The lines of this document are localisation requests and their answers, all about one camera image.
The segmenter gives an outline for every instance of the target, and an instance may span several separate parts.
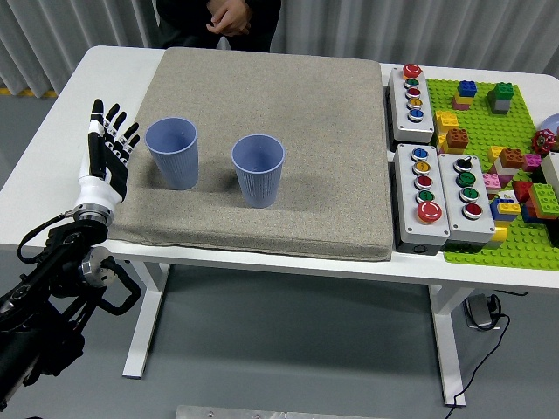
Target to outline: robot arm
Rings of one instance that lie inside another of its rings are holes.
[[[82,331],[99,307],[113,315],[127,312],[141,290],[107,249],[94,247],[107,239],[115,207],[126,196],[128,158],[140,140],[133,124],[117,133],[126,118],[115,105],[105,116],[103,103],[93,104],[88,150],[79,174],[81,191],[74,210],[56,216],[24,237],[17,254],[33,272],[0,298],[0,411],[21,384],[31,385],[41,374],[58,375],[79,358]],[[21,248],[51,224],[73,216],[74,221],[53,228],[45,248],[24,258]],[[108,284],[119,279],[130,294],[120,306],[103,299]],[[49,301],[75,298],[62,313]]]

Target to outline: table leg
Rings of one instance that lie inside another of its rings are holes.
[[[131,263],[147,289],[141,303],[140,315],[122,375],[127,378],[140,379],[146,366],[149,343],[155,330],[155,322],[165,291],[170,265],[137,261]]]
[[[437,339],[438,365],[443,384],[445,404],[454,405],[454,396],[463,390],[462,374],[458,361],[454,329],[452,328],[452,310],[472,293],[473,288],[457,286],[429,285],[431,296],[431,313]],[[456,398],[457,406],[465,406],[464,395]]]

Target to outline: gray felt pad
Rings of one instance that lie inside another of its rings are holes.
[[[137,244],[345,260],[390,259],[392,221],[380,65],[190,48],[167,50],[137,115],[128,195],[110,238]],[[198,129],[200,179],[168,189],[143,143],[182,116]],[[231,147],[270,134],[286,148],[277,201],[245,204]]]

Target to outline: white curtain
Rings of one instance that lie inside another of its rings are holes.
[[[157,47],[155,0],[0,0],[0,79],[60,92],[88,48]],[[559,76],[557,0],[283,0],[272,51]]]

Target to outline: brown lego brick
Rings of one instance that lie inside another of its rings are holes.
[[[468,132],[465,129],[453,128],[446,134],[448,148],[466,148],[468,145]]]
[[[503,168],[521,168],[524,156],[518,148],[505,148],[500,152],[499,160]]]

